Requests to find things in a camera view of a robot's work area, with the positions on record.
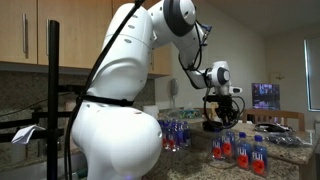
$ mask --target granite countertop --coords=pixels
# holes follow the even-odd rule
[[[240,131],[245,132],[247,134],[248,141],[253,142],[254,135],[261,134],[253,131],[253,128],[254,124],[238,123],[232,128],[232,130],[236,133],[236,135]],[[201,126],[193,126],[192,134],[207,139],[212,139],[213,137],[212,132],[204,131]],[[311,142],[312,145],[303,147],[285,147],[266,142],[265,145],[268,148],[268,156],[297,165],[307,164],[314,153],[317,143],[319,142],[319,135],[305,132],[294,132],[294,135],[300,137],[306,142]]]
[[[274,158],[269,158],[269,174],[266,178],[250,171],[227,164],[225,168],[214,167],[215,162],[208,158],[208,152],[201,149],[180,150],[171,152],[163,150],[156,165],[143,180],[187,180],[187,179],[223,179],[223,180],[258,180],[258,179],[299,179],[297,165]]]

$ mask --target tv screen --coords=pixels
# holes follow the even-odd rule
[[[252,83],[252,108],[280,110],[280,87],[277,84]]]

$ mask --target bottle cap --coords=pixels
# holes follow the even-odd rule
[[[240,138],[246,138],[247,135],[246,135],[245,132],[239,132],[239,137],[240,137]]]
[[[255,136],[254,136],[254,140],[257,141],[257,142],[262,142],[262,136],[260,136],[260,135],[255,135]]]

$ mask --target plastic water bottle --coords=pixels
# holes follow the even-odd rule
[[[170,150],[177,151],[177,134],[176,134],[176,123],[171,123],[171,128],[169,132],[169,147]]]
[[[164,121],[163,122],[163,128],[162,128],[162,147],[164,149],[169,149],[169,123]]]
[[[235,136],[230,130],[227,130],[222,136],[222,154],[228,163],[234,162],[235,157]]]
[[[250,170],[252,148],[251,144],[246,140],[246,133],[239,132],[237,141],[237,165],[245,170]]]
[[[182,123],[178,122],[175,127],[176,135],[177,135],[177,150],[183,148],[183,129]]]
[[[253,173],[265,177],[268,174],[268,151],[263,145],[262,139],[260,135],[254,136],[251,170]]]
[[[188,122],[184,121],[183,122],[183,144],[185,147],[190,147],[191,146],[191,132],[190,128],[188,126]]]
[[[214,129],[214,138],[212,140],[212,157],[216,160],[224,160],[222,154],[222,138],[220,134],[220,129]]]

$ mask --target wooden cabinet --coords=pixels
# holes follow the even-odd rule
[[[1,0],[0,61],[47,65],[47,22],[56,20],[60,23],[60,66],[92,68],[111,11],[111,0]]]
[[[37,63],[37,0],[0,1],[0,61]]]
[[[153,50],[149,68],[150,75],[169,76],[171,75],[171,54],[170,45],[162,46]]]
[[[143,3],[143,7],[149,9],[154,4],[160,0],[146,0]],[[112,1],[112,13],[114,14],[117,9],[125,3],[132,3],[132,0],[113,0]],[[167,76],[171,74],[171,55],[170,55],[170,45],[166,45],[157,48],[152,51],[149,75],[155,76]]]
[[[60,23],[60,66],[92,68],[111,18],[109,0],[39,0],[39,64],[48,64],[47,20]]]

